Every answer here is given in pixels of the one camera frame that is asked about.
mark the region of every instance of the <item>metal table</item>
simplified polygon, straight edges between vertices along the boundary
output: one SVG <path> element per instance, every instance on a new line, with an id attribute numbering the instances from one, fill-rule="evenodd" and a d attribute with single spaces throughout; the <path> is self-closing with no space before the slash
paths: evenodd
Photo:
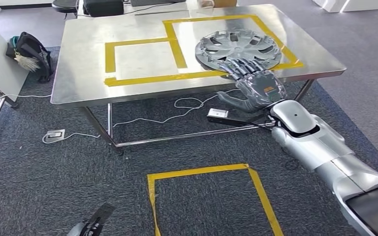
<path id="1" fill-rule="evenodd" d="M 345 66 L 275 6 L 254 5 L 69 20 L 64 27 L 51 103 L 79 107 L 101 137 L 121 147 L 257 128 L 244 126 L 116 143 L 112 103 L 217 91 L 233 83 L 195 59 L 199 40 L 217 30 L 250 29 L 273 37 L 283 53 L 273 68 L 283 82 L 339 76 Z M 89 106 L 108 105 L 105 129 Z"/>

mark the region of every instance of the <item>chair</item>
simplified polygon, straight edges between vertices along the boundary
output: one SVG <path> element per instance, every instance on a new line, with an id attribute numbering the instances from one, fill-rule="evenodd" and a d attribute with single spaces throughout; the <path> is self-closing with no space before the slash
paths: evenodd
<path id="1" fill-rule="evenodd" d="M 66 19 L 68 13 L 77 15 L 76 3 L 77 0 L 54 0 L 51 6 L 56 11 L 65 13 L 64 19 Z"/>

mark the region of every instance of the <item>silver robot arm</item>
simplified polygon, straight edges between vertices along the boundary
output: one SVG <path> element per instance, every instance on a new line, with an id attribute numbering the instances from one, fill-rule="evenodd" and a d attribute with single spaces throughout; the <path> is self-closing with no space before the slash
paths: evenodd
<path id="1" fill-rule="evenodd" d="M 218 92 L 219 99 L 245 112 L 270 109 L 276 121 L 272 128 L 275 140 L 320 176 L 350 225 L 363 236 L 378 236 L 378 172 L 360 161 L 344 138 L 321 118 L 296 101 L 281 100 L 286 97 L 283 85 L 258 61 L 228 59 L 221 68 L 247 99 Z"/>
<path id="2" fill-rule="evenodd" d="M 270 110 L 272 136 L 308 170 L 317 173 L 363 236 L 378 236 L 378 172 L 360 161 L 344 138 L 293 100 Z"/>

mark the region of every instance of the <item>robot finger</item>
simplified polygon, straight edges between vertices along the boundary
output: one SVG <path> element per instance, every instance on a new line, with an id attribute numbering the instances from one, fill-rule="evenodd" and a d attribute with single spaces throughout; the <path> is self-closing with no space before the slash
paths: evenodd
<path id="1" fill-rule="evenodd" d="M 235 72 L 230 66 L 222 63 L 220 65 L 220 68 L 223 69 L 224 71 L 228 72 L 229 75 L 234 79 L 234 80 L 239 80 L 241 79 L 243 76 L 238 74 L 237 72 Z"/>
<path id="2" fill-rule="evenodd" d="M 245 66 L 241 64 L 241 61 L 238 59 L 229 59 L 229 62 L 242 74 L 247 75 L 249 71 Z"/>
<path id="3" fill-rule="evenodd" d="M 255 65 L 253 63 L 251 63 L 250 61 L 242 58 L 240 59 L 241 63 L 244 64 L 244 66 L 247 68 L 247 70 L 250 72 L 250 73 L 254 73 L 257 71 L 257 69 L 255 69 Z"/>
<path id="4" fill-rule="evenodd" d="M 255 65 L 258 71 L 263 71 L 265 70 L 264 67 L 261 65 L 260 62 L 258 62 L 256 59 L 250 60 L 250 62 Z"/>

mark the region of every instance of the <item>yellow tape square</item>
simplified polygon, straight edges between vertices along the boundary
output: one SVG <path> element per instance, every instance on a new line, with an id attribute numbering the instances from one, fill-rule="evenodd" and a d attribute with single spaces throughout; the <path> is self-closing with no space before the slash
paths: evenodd
<path id="1" fill-rule="evenodd" d="M 114 48 L 116 46 L 156 43 L 156 42 L 169 42 L 170 48 L 173 53 L 173 57 L 175 59 L 176 67 L 187 68 L 185 57 L 183 56 L 175 30 L 173 29 L 173 24 L 182 23 L 182 22 L 200 22 L 200 21 L 213 21 L 213 20 L 245 19 L 245 18 L 252 19 L 266 35 L 272 37 L 274 41 L 276 42 L 276 44 L 281 49 L 281 52 L 287 58 L 288 63 L 278 64 L 275 67 L 273 67 L 272 70 L 280 70 L 280 69 L 288 69 L 288 68 L 304 66 L 304 64 L 295 56 L 295 54 L 282 43 L 282 41 L 266 26 L 266 24 L 258 16 L 232 15 L 232 16 L 215 16 L 215 17 L 166 20 L 166 21 L 163 21 L 163 25 L 164 25 L 167 37 L 105 43 L 105 73 L 115 72 L 115 49 Z M 162 81 L 223 76 L 225 74 L 226 74 L 225 72 L 221 72 L 221 71 L 203 71 L 203 72 L 181 73 L 181 74 L 175 74 L 175 75 L 154 76 L 154 77 L 144 77 L 144 78 L 134 78 L 134 79 L 123 79 L 123 80 L 117 80 L 115 77 L 110 77 L 110 78 L 105 79 L 105 84 L 110 87 L 123 86 L 123 85 L 154 83 L 154 82 L 162 82 Z"/>
<path id="2" fill-rule="evenodd" d="M 198 168 L 198 169 L 172 171 L 172 172 L 147 175 L 150 203 L 153 209 L 155 236 L 161 236 L 160 229 L 157 224 L 157 217 L 156 217 L 156 193 L 155 193 L 156 180 L 165 179 L 165 178 L 182 177 L 182 176 L 199 175 L 199 174 L 206 174 L 206 173 L 214 173 L 214 172 L 221 172 L 221 171 L 245 170 L 245 169 L 249 171 L 254 187 L 256 188 L 258 197 L 260 198 L 260 202 L 264 208 L 264 212 L 266 213 L 267 219 L 269 220 L 270 226 L 272 227 L 273 234 L 275 236 L 283 236 L 283 233 L 278 223 L 278 220 L 276 218 L 276 215 L 273 212 L 272 205 L 270 204 L 269 199 L 267 198 L 266 192 L 264 191 L 264 187 L 260 181 L 260 178 L 258 177 L 258 173 L 252 168 L 250 168 L 248 164 L 213 166 L 213 167 L 204 167 L 204 168 Z"/>

